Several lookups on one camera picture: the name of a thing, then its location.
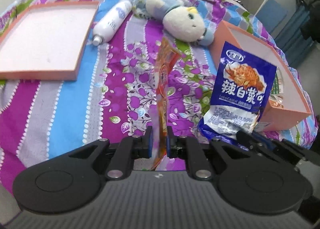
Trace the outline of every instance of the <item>spicy cabbage package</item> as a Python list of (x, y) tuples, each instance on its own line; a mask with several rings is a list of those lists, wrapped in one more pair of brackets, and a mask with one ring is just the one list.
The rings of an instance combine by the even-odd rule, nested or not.
[(199, 122), (202, 134), (233, 143), (240, 129), (252, 132), (269, 100), (275, 74), (273, 64), (225, 42), (210, 110)]

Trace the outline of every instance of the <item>plush toy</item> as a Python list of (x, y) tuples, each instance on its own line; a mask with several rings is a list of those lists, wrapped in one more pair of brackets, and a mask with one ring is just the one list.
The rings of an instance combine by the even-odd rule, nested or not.
[(146, 10), (179, 40), (204, 46), (213, 42), (213, 32), (205, 27), (197, 9), (185, 7), (181, 0), (146, 0)]

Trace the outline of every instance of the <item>open box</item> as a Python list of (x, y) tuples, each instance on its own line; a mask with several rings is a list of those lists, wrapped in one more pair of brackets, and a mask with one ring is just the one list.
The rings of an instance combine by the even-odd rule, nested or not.
[(247, 31), (225, 21), (220, 22), (214, 36), (215, 39), (209, 46), (209, 50), (217, 69), (222, 48), (226, 41), (274, 64), (280, 69), (284, 81), (282, 102), (284, 108), (274, 107), (269, 101), (257, 125), (258, 131), (287, 130), (311, 115), (302, 91), (273, 47)]
[(32, 5), (0, 37), (0, 79), (76, 80), (98, 1)]

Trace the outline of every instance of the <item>gray floor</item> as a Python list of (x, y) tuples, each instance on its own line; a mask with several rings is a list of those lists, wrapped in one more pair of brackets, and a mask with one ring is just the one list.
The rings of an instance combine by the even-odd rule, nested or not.
[(9, 222), (20, 212), (12, 195), (0, 184), (0, 224)]

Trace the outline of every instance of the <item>white spray bottle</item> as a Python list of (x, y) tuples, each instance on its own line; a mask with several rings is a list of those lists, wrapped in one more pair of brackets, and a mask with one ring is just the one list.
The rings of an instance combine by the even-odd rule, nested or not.
[(92, 31), (92, 44), (98, 46), (109, 42), (124, 19), (132, 9), (132, 4), (128, 0), (122, 0), (117, 3), (110, 11), (95, 25)]

